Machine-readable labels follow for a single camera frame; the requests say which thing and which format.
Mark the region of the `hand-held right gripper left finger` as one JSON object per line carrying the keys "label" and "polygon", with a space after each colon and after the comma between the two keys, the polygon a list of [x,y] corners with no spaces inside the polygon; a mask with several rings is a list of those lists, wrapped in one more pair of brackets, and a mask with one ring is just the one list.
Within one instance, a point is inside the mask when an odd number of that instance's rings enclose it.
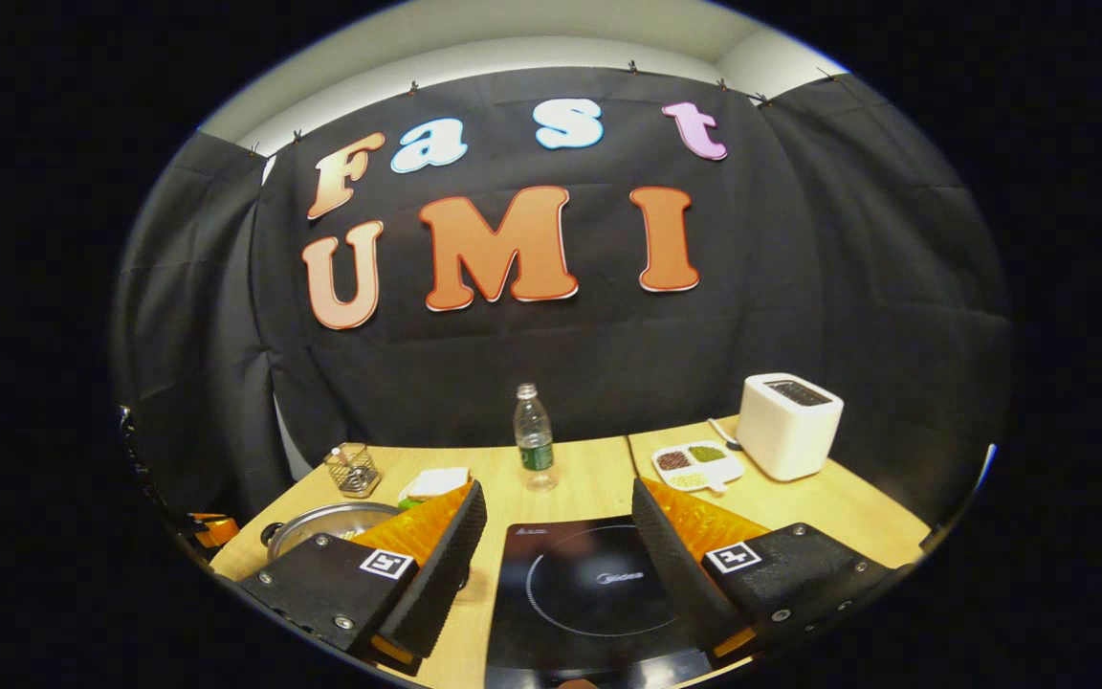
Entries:
{"label": "hand-held right gripper left finger", "polygon": [[487,523],[480,481],[344,538],[311,532],[239,586],[343,653],[423,661],[468,579]]}

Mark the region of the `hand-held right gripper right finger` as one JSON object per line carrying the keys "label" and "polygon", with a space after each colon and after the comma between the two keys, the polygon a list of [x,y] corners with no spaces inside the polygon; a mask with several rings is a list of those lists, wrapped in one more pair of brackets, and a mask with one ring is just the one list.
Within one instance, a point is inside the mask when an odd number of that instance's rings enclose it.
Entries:
{"label": "hand-held right gripper right finger", "polygon": [[634,480],[631,517],[691,639],[719,659],[822,635],[896,579],[808,523],[769,529],[661,481]]}

